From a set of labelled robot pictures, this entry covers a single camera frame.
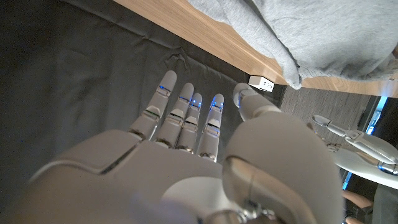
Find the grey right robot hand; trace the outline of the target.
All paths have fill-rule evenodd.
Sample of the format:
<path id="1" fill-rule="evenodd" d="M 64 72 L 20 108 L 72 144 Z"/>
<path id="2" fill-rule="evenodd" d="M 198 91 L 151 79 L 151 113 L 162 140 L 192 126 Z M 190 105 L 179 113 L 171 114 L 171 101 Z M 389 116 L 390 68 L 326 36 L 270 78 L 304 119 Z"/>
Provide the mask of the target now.
<path id="1" fill-rule="evenodd" d="M 222 95 L 198 127 L 201 97 L 168 71 L 128 131 L 110 130 L 39 169 L 2 223 L 339 223 L 341 179 L 325 143 L 246 83 L 242 123 L 217 161 Z"/>

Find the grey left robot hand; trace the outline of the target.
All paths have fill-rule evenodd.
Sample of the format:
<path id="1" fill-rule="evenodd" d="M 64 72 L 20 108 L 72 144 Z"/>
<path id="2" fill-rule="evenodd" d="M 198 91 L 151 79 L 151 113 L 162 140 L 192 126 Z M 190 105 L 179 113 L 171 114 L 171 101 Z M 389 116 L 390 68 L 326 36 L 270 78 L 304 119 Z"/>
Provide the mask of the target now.
<path id="1" fill-rule="evenodd" d="M 320 115 L 312 119 L 347 142 L 343 145 L 325 141 L 337 166 L 364 179 L 397 188 L 397 149 L 393 145 Z"/>

